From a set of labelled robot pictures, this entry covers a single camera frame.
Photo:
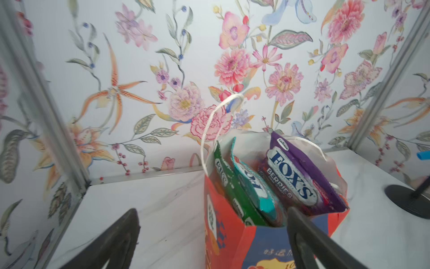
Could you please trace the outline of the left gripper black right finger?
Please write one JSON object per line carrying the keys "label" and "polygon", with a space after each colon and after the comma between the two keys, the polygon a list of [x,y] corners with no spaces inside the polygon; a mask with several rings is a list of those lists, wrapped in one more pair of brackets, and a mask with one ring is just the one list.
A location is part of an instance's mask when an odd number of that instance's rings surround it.
{"label": "left gripper black right finger", "polygon": [[287,233],[297,269],[364,269],[365,266],[324,234],[298,209],[287,211]]}

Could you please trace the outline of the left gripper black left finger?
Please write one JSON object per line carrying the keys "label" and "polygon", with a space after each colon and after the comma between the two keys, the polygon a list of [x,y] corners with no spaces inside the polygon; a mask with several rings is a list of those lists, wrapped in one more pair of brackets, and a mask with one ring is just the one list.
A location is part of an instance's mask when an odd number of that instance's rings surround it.
{"label": "left gripper black left finger", "polygon": [[140,233],[138,213],[128,210],[63,269],[128,269]]}

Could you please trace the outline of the magenta striped snack packet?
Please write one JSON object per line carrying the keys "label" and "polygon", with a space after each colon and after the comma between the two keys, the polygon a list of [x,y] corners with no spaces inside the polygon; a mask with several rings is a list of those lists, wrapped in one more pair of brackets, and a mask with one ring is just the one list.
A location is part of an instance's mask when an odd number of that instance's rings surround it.
{"label": "magenta striped snack packet", "polygon": [[307,216],[343,213],[348,205],[326,176],[297,146],[276,132],[258,167],[285,208],[296,207]]}

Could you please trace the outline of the teal snack packet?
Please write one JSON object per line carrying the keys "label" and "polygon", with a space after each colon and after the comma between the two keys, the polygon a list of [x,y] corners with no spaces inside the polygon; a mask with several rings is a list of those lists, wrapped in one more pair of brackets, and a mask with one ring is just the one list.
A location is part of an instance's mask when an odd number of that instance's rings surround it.
{"label": "teal snack packet", "polygon": [[234,153],[236,142],[237,138],[234,137],[231,145],[231,160],[246,195],[268,225],[285,226],[287,217],[284,207],[263,177],[236,156]]}

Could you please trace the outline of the green snack packet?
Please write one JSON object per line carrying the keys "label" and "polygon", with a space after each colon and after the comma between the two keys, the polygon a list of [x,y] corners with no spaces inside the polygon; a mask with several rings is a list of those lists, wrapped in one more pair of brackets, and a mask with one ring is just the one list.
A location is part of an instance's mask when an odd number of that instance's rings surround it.
{"label": "green snack packet", "polygon": [[223,157],[219,142],[216,142],[213,157],[221,185],[238,217],[241,218],[246,226],[268,226],[265,218],[258,212],[250,197],[246,194],[232,166]]}

